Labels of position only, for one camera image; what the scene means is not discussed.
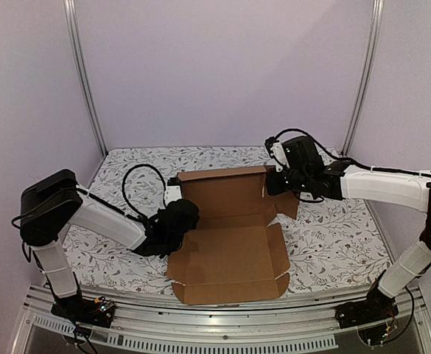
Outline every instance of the cardboard box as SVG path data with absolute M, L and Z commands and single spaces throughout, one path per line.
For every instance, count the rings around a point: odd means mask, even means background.
M 172 290 L 184 304 L 225 304 L 280 297 L 289 285 L 283 213 L 295 218 L 290 193 L 267 195 L 265 166 L 179 173 L 183 197 L 200 209 L 197 229 L 168 260 Z

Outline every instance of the box lid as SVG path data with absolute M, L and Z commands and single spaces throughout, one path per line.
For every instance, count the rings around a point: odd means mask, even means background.
M 201 218 L 248 215 L 274 205 L 278 213 L 297 217 L 298 201 L 291 193 L 267 194 L 266 172 L 273 166 L 252 166 L 222 170 L 182 172 L 185 199 L 199 207 Z
M 201 170 L 201 171 L 188 171 L 179 172 L 178 178 L 182 181 L 194 181 L 196 179 L 217 178 L 217 177 L 230 177 L 230 176 L 243 176 L 256 173 L 266 173 L 265 166 L 249 166 L 249 167 L 234 167 L 222 168 L 216 170 Z

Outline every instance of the vertical metal pole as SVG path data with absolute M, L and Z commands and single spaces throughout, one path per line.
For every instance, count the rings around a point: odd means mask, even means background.
M 379 31 L 383 10 L 384 0 L 374 0 L 371 28 L 368 39 L 368 49 L 365 56 L 364 67 L 362 68 L 360 87 L 357 92 L 356 101 L 354 102 L 353 114 L 351 115 L 345 141 L 341 149 L 341 155 L 344 156 L 349 154 L 353 144 L 354 135 L 356 134 L 357 125 L 361 117 L 362 107 L 364 106 L 365 94 L 368 90 L 369 79 L 371 78 L 372 66 L 374 63 L 374 56 L 376 54 L 377 41 L 379 40 Z
M 107 146 L 105 145 L 104 135 L 100 127 L 97 117 L 96 106 L 92 98 L 91 87 L 89 85 L 88 74 L 85 69 L 83 48 L 81 47 L 80 34 L 77 28 L 76 9 L 74 0 L 64 0 L 66 22 L 68 23 L 69 38 L 71 40 L 71 48 L 73 50 L 74 62 L 76 64 L 77 75 L 80 79 L 81 90 L 83 91 L 84 103 L 88 112 L 89 121 L 91 123 L 92 132 L 99 148 L 99 152 L 103 157 L 108 154 Z

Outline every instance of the wire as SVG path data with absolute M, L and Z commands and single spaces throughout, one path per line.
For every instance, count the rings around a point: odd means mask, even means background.
M 29 217 L 29 216 L 30 216 L 30 215 L 32 215 L 34 212 L 36 212 L 38 209 L 40 209 L 43 205 L 45 205 L 46 203 L 48 203 L 49 201 L 51 201 L 54 197 L 56 197 L 57 195 L 59 195 L 59 194 L 61 194 L 61 193 L 66 192 L 66 191 L 68 191 L 68 190 L 76 190 L 76 187 L 66 187 L 66 188 L 63 188 L 63 189 L 61 189 L 61 190 L 58 190 L 57 192 L 55 192 L 55 193 L 53 193 L 52 195 L 50 195 L 47 199 L 45 199 L 44 201 L 42 201 L 41 203 L 39 203 L 39 205 L 37 205 L 35 208 L 33 208 L 33 209 L 29 210 L 28 212 L 26 212 L 26 213 L 24 213 L 24 214 L 22 214 L 22 215 L 19 215 L 19 216 L 16 216 L 15 218 L 13 218 L 13 219 L 10 221 L 10 223 L 11 223 L 11 224 L 12 224 L 12 226 L 14 226 L 16 229 L 19 229 L 19 230 L 20 230 L 20 229 L 21 229 L 21 227 L 15 223 L 17 220 L 21 220 L 21 219 L 23 219 L 23 218 L 27 218 L 27 217 Z
M 320 197 L 320 199 L 308 200 L 308 199 L 302 199 L 301 197 L 297 196 L 294 191 L 292 191 L 292 193 L 294 195 L 294 198 L 297 199 L 298 201 L 301 201 L 302 203 L 319 204 L 325 201 L 324 197 Z
M 22 241 L 22 253 L 28 263 L 32 262 L 32 247 L 29 246 L 29 254 L 25 252 L 25 241 Z
M 54 296 L 56 296 L 55 292 L 53 291 L 53 287 L 52 287 L 52 284 L 50 283 L 50 280 L 48 279 L 48 277 L 46 277 L 46 279 L 47 279 L 46 283 L 49 285 L 50 291 L 52 292 L 52 294 L 54 294 Z M 68 319 L 68 321 L 70 321 L 74 326 L 74 340 L 75 340 L 74 344 L 76 345 L 76 348 L 85 354 L 99 354 L 96 347 L 89 340 L 89 336 L 86 333 L 84 333 L 84 330 L 81 328 L 81 326 L 79 326 L 78 323 L 76 323 L 76 321 L 71 319 L 71 317 L 66 313 L 66 311 L 64 311 L 64 309 L 61 307 L 61 305 L 58 301 L 55 301 L 55 304 L 59 307 L 59 309 L 63 313 L 63 315 L 65 315 L 66 319 Z M 91 347 L 93 353 L 86 352 L 83 348 L 81 348 L 80 344 L 77 343 L 77 332 L 81 333 L 81 336 L 89 344 L 89 347 Z
M 338 160 L 338 161 L 353 161 L 352 158 L 350 157 L 338 157 L 333 155 L 332 153 L 330 153 L 326 147 L 324 147 L 321 143 L 318 142 L 318 140 L 316 138 L 314 138 L 313 136 L 311 136 L 309 133 L 307 133 L 306 131 L 303 131 L 302 129 L 298 129 L 298 128 L 288 128 L 288 129 L 284 129 L 281 133 L 277 134 L 275 139 L 279 139 L 282 135 L 284 135 L 285 133 L 289 133 L 289 132 L 296 132 L 296 133 L 302 133 L 305 136 L 308 136 L 311 140 L 313 140 L 313 142 L 321 149 L 323 150 L 323 152 L 331 157 L 334 160 Z
M 336 160 L 336 161 L 347 161 L 351 162 L 353 165 L 362 168 L 364 170 L 371 170 L 371 171 L 377 171 L 377 172 L 385 172 L 385 173 L 403 173 L 405 175 L 411 175 L 411 176 L 423 176 L 431 178 L 431 174 L 429 173 L 420 173 L 416 171 L 409 171 L 409 170 L 402 170 L 399 168 L 390 168 L 390 167 L 372 167 L 368 166 L 366 164 L 361 164 L 357 160 L 351 158 L 351 157 L 338 157 L 330 153 L 326 147 L 324 147 L 317 139 L 315 139 L 312 135 L 307 133 L 306 131 L 303 131 L 302 129 L 298 128 L 288 128 L 281 131 L 279 134 L 276 135 L 275 139 L 277 140 L 281 135 L 289 132 L 296 132 L 296 133 L 302 133 L 305 136 L 308 136 L 310 139 L 313 140 L 313 142 L 330 158 Z
M 392 312 L 388 311 L 387 315 L 392 317 L 392 322 L 388 325 L 388 327 L 391 327 L 394 323 L 397 323 L 397 325 L 399 325 L 399 320 L 395 318 L 395 315 Z
M 405 290 L 408 292 L 408 294 L 410 295 L 410 298 L 412 299 L 412 313 L 410 314 L 410 318 L 408 319 L 407 324 L 405 325 L 403 330 L 392 339 L 389 339 L 388 341 L 384 341 L 384 344 L 391 343 L 392 341 L 397 340 L 402 334 L 404 334 L 404 332 L 408 329 L 408 327 L 412 323 L 413 314 L 415 313 L 415 299 L 413 298 L 413 294 L 408 287 L 405 287 Z
M 100 202 L 101 204 L 104 204 L 107 208 L 112 209 L 114 212 L 118 212 L 120 215 L 125 216 L 126 218 L 129 218 L 129 219 L 131 219 L 131 220 L 133 220 L 133 221 L 137 221 L 137 222 L 139 222 L 139 223 L 142 223 L 142 222 L 143 222 L 143 220 L 141 219 L 141 217 L 139 217 L 139 216 L 138 216 L 137 218 L 135 218 L 135 217 L 134 217 L 134 216 L 132 216 L 132 215 L 126 214 L 122 209 L 119 209 L 117 206 L 115 206 L 115 205 L 113 205 L 113 204 L 110 204 L 109 202 L 105 201 L 104 199 L 102 199 L 102 198 L 98 197 L 98 196 L 97 196 L 97 195 L 95 195 L 95 194 L 92 194 L 91 192 L 89 192 L 89 191 L 87 191 L 87 190 L 83 190 L 83 189 L 81 189 L 81 188 L 79 188 L 79 187 L 77 187 L 77 188 L 76 188 L 76 190 L 77 190 L 79 193 L 81 193 L 81 194 L 83 194 L 83 195 L 86 195 L 86 196 L 88 196 L 89 198 L 94 199 L 95 201 Z
M 85 341 L 89 344 L 89 347 L 91 347 L 91 349 L 93 350 L 94 354 L 99 354 L 99 353 L 97 352 L 96 347 L 91 343 L 91 341 L 89 341 L 89 337 L 88 337 L 86 334 L 84 334 L 84 333 L 82 332 L 82 328 L 81 328 L 81 327 L 79 327 L 79 326 L 77 326 L 77 324 L 75 324 L 75 323 L 73 323 L 73 325 L 75 326 L 75 329 L 74 329 L 74 345 L 76 346 L 76 348 L 77 348 L 81 353 L 84 353 L 84 354 L 93 354 L 93 353 L 90 353 L 90 352 L 88 352 L 88 351 L 84 350 L 84 349 L 81 347 L 81 344 L 78 344 L 78 343 L 77 343 L 77 332 L 79 332 L 79 333 L 81 333 L 81 336 L 83 336 L 83 338 L 85 339 Z
M 161 180 L 161 183 L 163 184 L 163 190 L 164 192 L 166 192 L 166 182 L 164 181 L 164 177 L 163 175 L 161 175 L 161 172 L 159 172 L 159 170 L 152 166 L 151 164 L 136 164 L 135 166 L 131 167 L 126 173 L 124 178 L 122 179 L 122 195 L 125 199 L 125 202 L 127 203 L 127 205 L 134 211 L 136 212 L 138 215 L 140 215 L 144 220 L 148 220 L 148 217 L 143 214 L 142 212 L 140 212 L 137 208 L 134 207 L 134 205 L 130 202 L 130 200 L 127 197 L 127 193 L 125 192 L 125 184 L 127 183 L 127 178 L 128 176 L 137 168 L 141 168 L 141 167 L 148 167 L 151 170 L 155 171 L 156 174 L 158 175 L 158 177 Z M 166 207 L 166 202 L 164 201 L 164 196 L 163 196 L 163 205 Z

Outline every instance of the white arm segment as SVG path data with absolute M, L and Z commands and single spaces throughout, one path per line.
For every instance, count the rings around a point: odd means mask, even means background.
M 390 298 L 397 296 L 431 263 L 431 251 L 424 242 L 414 242 L 382 276 L 379 290 Z
M 32 251 L 41 264 L 42 272 L 52 284 L 56 296 L 63 298 L 77 293 L 76 279 L 59 240 L 46 246 L 32 246 Z
M 287 161 L 286 153 L 282 147 L 282 143 L 275 142 L 272 147 L 273 155 L 281 162 L 284 166 L 290 167 Z M 276 161 L 276 171 L 281 172 L 284 168 Z
M 182 197 L 181 187 L 167 186 L 166 191 L 164 192 L 164 203 L 168 205 L 172 201 L 182 199 Z
M 420 171 L 431 174 L 431 171 Z M 349 166 L 341 177 L 341 193 L 344 198 L 368 199 L 403 205 L 420 212 L 428 210 L 431 178 L 403 173 L 384 173 Z
M 130 250 L 136 249 L 143 243 L 146 236 L 142 225 L 107 208 L 87 195 L 80 195 L 80 197 L 83 204 L 69 219 L 69 224 L 94 231 Z

